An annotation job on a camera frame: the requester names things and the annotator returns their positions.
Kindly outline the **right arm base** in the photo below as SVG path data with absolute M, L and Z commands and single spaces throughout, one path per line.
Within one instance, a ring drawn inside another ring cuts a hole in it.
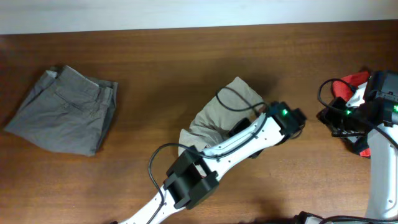
M 321 222 L 325 218 L 307 212 L 300 212 L 298 215 L 295 215 L 290 221 L 292 224 L 321 224 Z M 325 224 L 358 224 L 363 223 L 360 221 L 352 221 L 352 220 L 328 220 Z

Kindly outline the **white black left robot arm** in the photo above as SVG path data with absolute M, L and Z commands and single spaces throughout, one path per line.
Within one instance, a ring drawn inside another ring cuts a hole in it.
M 186 147 L 167 171 L 157 194 L 126 223 L 161 223 L 184 209 L 191 210 L 218 188 L 222 177 L 241 161 L 286 142 L 305 126 L 306 116 L 286 103 L 271 107 L 246 129 L 201 152 Z

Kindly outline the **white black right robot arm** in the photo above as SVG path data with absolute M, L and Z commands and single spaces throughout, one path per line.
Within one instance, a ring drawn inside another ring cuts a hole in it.
M 358 153 L 371 152 L 369 200 L 364 217 L 345 215 L 326 218 L 323 223 L 397 223 L 397 102 L 389 98 L 368 98 L 362 103 L 335 98 L 318 119 Z

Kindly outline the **beige cargo shorts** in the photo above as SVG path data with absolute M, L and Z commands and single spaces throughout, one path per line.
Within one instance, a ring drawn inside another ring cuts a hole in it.
M 244 118 L 255 118 L 248 106 L 262 108 L 263 98 L 245 81 L 236 77 L 197 113 L 188 129 L 180 132 L 179 143 L 202 151 L 228 139 L 228 133 Z

